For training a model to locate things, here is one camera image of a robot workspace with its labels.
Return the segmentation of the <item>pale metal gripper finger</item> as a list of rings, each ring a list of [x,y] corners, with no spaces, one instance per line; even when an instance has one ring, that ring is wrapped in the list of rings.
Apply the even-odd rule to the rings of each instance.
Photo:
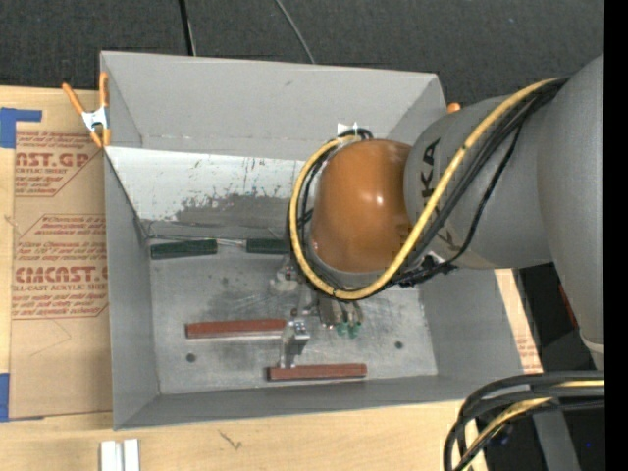
[[[279,366],[293,368],[295,358],[302,353],[309,340],[310,334],[303,319],[289,321],[282,333]]]
[[[278,270],[278,285],[280,287],[297,287],[303,283],[303,277],[298,267],[292,262],[283,264]]]

